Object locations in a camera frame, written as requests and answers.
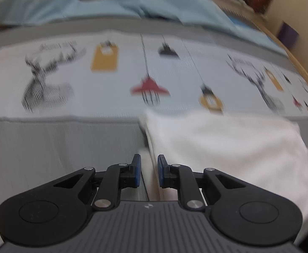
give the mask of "mattress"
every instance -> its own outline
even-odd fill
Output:
[[[169,56],[160,55],[165,49]],[[102,64],[110,54],[117,59]],[[85,166],[131,162],[147,144],[138,124],[144,109],[208,109],[200,99],[210,91],[224,113],[297,121],[308,147],[308,86],[270,50],[161,20],[0,30],[0,203]],[[143,182],[122,198],[146,200]]]

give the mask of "white cloth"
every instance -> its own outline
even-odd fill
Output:
[[[295,123],[280,117],[224,116],[202,110],[181,116],[147,111],[141,125],[152,157],[142,159],[150,200],[150,191],[157,189],[153,184],[159,186],[157,156],[164,154],[168,164],[183,164],[195,172],[213,167],[290,199],[300,208],[307,228],[308,149]],[[174,189],[159,188],[159,193],[160,200],[177,199]]]

